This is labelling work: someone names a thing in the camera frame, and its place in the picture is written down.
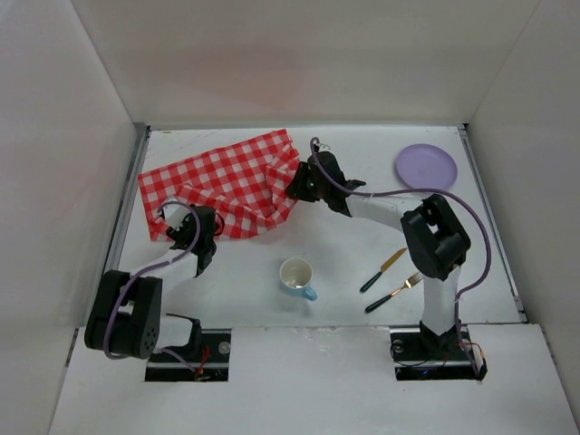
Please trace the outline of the red white checkered cloth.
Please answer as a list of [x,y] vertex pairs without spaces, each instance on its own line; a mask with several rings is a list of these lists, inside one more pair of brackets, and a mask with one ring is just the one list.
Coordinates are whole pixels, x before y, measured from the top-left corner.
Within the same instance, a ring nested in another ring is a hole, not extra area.
[[282,225],[296,204],[285,190],[299,164],[287,130],[273,130],[140,174],[150,239],[169,239],[158,209],[172,198],[215,209],[224,219],[223,239],[248,239]]

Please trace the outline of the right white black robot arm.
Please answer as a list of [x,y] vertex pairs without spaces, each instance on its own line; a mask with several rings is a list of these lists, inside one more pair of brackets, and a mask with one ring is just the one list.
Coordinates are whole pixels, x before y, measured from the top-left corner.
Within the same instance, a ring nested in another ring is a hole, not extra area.
[[439,194],[423,200],[380,197],[361,191],[364,185],[346,179],[333,153],[322,151],[299,164],[285,194],[308,202],[322,200],[348,218],[369,219],[402,232],[411,262],[422,274],[420,346],[430,355],[449,352],[459,344],[456,295],[460,268],[471,247],[467,232]]

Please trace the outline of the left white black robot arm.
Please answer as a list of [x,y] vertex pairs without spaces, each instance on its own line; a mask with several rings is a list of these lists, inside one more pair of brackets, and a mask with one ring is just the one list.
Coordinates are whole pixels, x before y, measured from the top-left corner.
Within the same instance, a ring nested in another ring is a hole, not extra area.
[[105,272],[86,324],[85,346],[113,360],[145,360],[159,349],[163,297],[205,272],[225,225],[212,207],[176,199],[159,212],[168,225],[169,250],[137,271]]

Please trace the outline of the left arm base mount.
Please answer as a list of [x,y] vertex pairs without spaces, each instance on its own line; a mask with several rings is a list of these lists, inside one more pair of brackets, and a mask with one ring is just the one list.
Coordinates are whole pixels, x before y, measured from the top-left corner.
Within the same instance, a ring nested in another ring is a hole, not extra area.
[[154,353],[146,364],[145,382],[227,382],[231,352],[229,329],[205,329],[200,346]]

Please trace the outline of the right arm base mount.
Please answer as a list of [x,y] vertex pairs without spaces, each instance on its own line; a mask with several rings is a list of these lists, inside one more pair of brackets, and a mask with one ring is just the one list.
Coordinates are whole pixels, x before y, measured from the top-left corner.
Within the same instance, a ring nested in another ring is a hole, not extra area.
[[397,381],[483,381],[488,373],[485,354],[472,342],[467,327],[455,330],[441,341],[419,327],[390,331],[390,355]]

